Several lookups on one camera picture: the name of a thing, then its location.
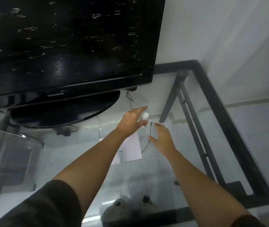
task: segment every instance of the white bottle cap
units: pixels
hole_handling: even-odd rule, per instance
[[[149,116],[149,114],[147,112],[144,112],[144,114],[142,116],[142,119],[143,120],[148,120],[148,116]]]

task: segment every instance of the forearm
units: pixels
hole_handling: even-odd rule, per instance
[[[105,180],[110,164],[124,139],[121,132],[112,131],[54,178],[66,182],[73,188],[78,196],[83,215]]]
[[[249,214],[235,198],[180,152],[170,151],[166,157],[199,226],[231,226],[238,217]]]

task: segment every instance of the samsung logo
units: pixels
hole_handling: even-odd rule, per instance
[[[59,95],[64,95],[64,93],[50,94],[50,95],[47,95],[47,96],[59,96]]]

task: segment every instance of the hand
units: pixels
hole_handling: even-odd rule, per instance
[[[156,146],[159,152],[167,156],[167,154],[176,150],[170,132],[164,125],[154,123],[154,126],[157,130],[158,140],[152,136],[148,136],[148,139]]]
[[[126,112],[116,129],[119,130],[125,138],[127,138],[135,133],[141,126],[146,126],[148,124],[148,120],[137,121],[141,113],[146,109],[147,106],[135,108]]]

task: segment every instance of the sleeve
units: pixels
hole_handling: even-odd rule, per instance
[[[237,218],[231,227],[265,227],[265,225],[252,215],[244,215]]]
[[[0,227],[80,227],[82,211],[76,193],[63,181],[53,180],[13,208]]]

